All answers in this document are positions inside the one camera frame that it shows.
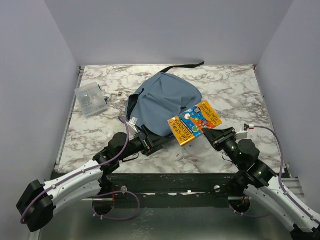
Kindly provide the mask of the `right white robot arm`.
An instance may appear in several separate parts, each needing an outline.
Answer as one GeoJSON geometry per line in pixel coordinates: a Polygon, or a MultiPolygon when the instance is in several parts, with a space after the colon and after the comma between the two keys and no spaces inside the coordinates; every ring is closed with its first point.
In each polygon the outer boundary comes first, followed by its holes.
{"type": "Polygon", "coordinates": [[[233,127],[202,131],[212,147],[224,151],[238,168],[226,185],[229,193],[259,202],[285,226],[293,240],[320,238],[319,213],[306,206],[283,184],[280,174],[259,159],[260,151],[252,140],[238,140],[233,127]]]}

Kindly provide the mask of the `blue student backpack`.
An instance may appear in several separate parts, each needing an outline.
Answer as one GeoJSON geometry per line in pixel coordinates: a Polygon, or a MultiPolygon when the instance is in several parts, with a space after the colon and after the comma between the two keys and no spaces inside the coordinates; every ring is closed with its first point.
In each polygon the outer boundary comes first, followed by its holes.
{"type": "Polygon", "coordinates": [[[170,74],[173,68],[195,69],[204,64],[169,66],[146,80],[129,96],[125,118],[136,118],[136,127],[145,126],[153,134],[169,138],[173,136],[168,120],[189,110],[202,101],[200,90],[190,82],[170,74]]]}

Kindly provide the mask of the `yellow blue treehouse book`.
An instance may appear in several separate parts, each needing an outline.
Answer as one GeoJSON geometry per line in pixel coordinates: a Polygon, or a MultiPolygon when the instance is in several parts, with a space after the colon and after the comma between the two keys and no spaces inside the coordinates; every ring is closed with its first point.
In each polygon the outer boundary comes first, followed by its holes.
{"type": "Polygon", "coordinates": [[[185,146],[223,122],[211,104],[204,100],[168,120],[169,127],[180,146],[185,146]]]}

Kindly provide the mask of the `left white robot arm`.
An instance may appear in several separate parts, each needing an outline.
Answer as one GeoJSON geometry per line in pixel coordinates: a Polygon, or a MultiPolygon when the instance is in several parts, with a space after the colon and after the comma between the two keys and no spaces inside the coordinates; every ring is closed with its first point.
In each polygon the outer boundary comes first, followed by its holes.
{"type": "Polygon", "coordinates": [[[133,139],[128,132],[118,132],[108,145],[82,167],[54,180],[28,184],[16,204],[20,222],[30,232],[46,226],[54,215],[68,205],[88,197],[107,197],[111,191],[108,175],[120,167],[120,161],[143,153],[152,155],[173,140],[173,135],[162,137],[143,127],[133,139]]]}

